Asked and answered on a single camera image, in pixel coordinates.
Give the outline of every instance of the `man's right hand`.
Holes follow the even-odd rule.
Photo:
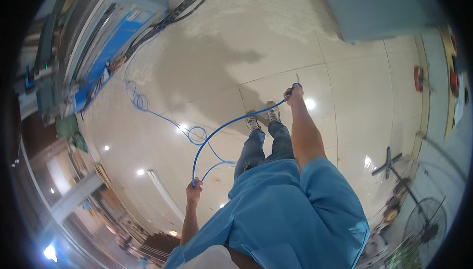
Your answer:
[[[302,99],[302,97],[304,96],[304,90],[302,90],[302,88],[300,88],[300,86],[297,84],[294,84],[291,88],[288,88],[283,94],[284,97],[286,97],[286,95],[290,94],[291,92],[292,94],[287,100],[287,104],[289,106],[293,106],[295,104],[296,99]]]

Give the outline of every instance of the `black cable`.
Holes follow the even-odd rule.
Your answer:
[[[184,0],[182,3],[180,3],[180,5],[178,5],[174,11],[166,18],[166,20],[162,20],[160,21],[159,23],[155,24],[155,25],[152,25],[152,29],[149,30],[148,33],[146,33],[146,35],[144,35],[140,40],[138,40],[137,42],[133,41],[130,46],[128,47],[127,51],[125,52],[125,54],[120,57],[119,59],[116,60],[116,62],[120,61],[121,59],[125,58],[125,62],[128,61],[128,59],[133,55],[133,53],[138,49],[138,47],[143,44],[144,42],[148,41],[149,39],[151,39],[153,36],[155,36],[157,33],[159,33],[159,31],[161,30],[161,27],[162,27],[162,24],[163,24],[163,21],[164,22],[164,28],[170,24],[173,24],[175,22],[178,22],[178,21],[181,21],[183,19],[185,19],[186,17],[188,17],[189,15],[191,15],[193,12],[195,12],[198,7],[200,7],[204,2],[205,0],[201,0],[199,2],[199,4],[197,6],[194,7],[194,9],[192,9],[191,11],[189,11],[188,13],[186,13],[186,15],[182,16],[182,17],[179,17],[184,11],[186,11],[187,8],[189,8],[189,6],[191,6],[192,4],[194,4],[195,2],[197,2],[198,0]]]
[[[189,13],[187,13],[186,15],[184,15],[184,16],[182,16],[182,17],[176,18],[175,20],[172,20],[172,21],[169,22],[169,23],[167,22],[167,23],[166,23],[166,26],[167,26],[167,25],[170,25],[171,23],[175,23],[175,22],[178,22],[178,21],[180,21],[180,20],[185,19],[186,17],[188,17],[189,15],[191,15],[194,11],[196,11],[199,6],[201,6],[202,4],[204,4],[204,2],[205,2],[205,0],[200,1],[200,3],[199,3],[197,6],[195,6],[194,9],[192,9],[191,11],[189,11]]]

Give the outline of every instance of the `red object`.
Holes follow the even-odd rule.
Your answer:
[[[458,84],[458,75],[450,68],[450,89],[452,90],[453,96],[458,97],[458,89],[460,85]]]
[[[414,84],[415,84],[415,90],[417,92],[422,92],[423,86],[422,86],[422,81],[424,79],[424,71],[422,70],[421,67],[415,66],[414,67]]]

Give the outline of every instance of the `jeans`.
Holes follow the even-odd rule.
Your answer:
[[[268,158],[264,158],[264,132],[253,130],[243,145],[240,158],[236,163],[234,179],[237,179],[243,172],[258,165],[279,159],[294,159],[291,135],[287,127],[275,120],[268,125],[268,131],[274,139],[271,155]]]

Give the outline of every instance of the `sneaker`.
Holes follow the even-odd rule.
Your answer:
[[[250,112],[247,112],[246,114],[251,114],[251,113],[254,113],[256,112],[255,110],[252,110]],[[261,126],[258,124],[258,121],[256,120],[256,118],[254,116],[251,116],[251,117],[246,117],[245,119],[246,121],[246,126],[248,126],[248,129],[250,131],[253,131],[253,130],[259,130],[261,131]]]
[[[266,103],[266,107],[269,108],[269,107],[272,107],[274,106],[276,103],[272,100],[268,101]],[[268,117],[269,117],[269,122],[273,122],[273,121],[278,121],[278,122],[281,122],[281,115],[279,114],[279,108],[278,107],[274,107],[272,108],[271,110],[268,111]]]

